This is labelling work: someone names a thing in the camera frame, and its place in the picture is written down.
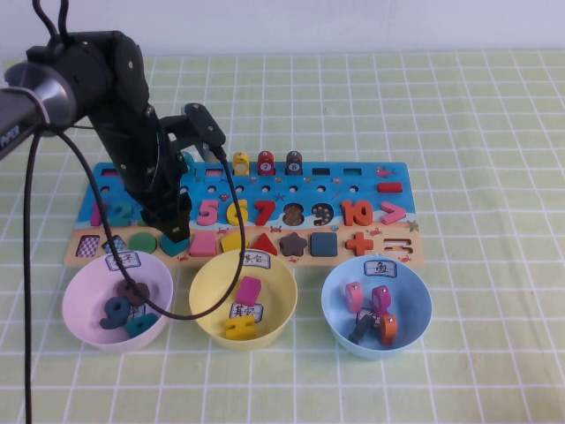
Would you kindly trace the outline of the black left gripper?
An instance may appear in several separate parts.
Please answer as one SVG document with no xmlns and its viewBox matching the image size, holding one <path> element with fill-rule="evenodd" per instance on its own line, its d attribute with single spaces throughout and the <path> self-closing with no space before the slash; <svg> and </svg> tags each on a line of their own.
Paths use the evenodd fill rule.
<svg viewBox="0 0 565 424">
<path fill-rule="evenodd" d="M 181 192 L 188 165 L 180 151 L 159 155 L 151 164 L 134 149 L 119 149 L 117 169 L 125 191 L 142 207 L 147 225 L 174 242 L 190 237 L 191 199 Z"/>
</svg>

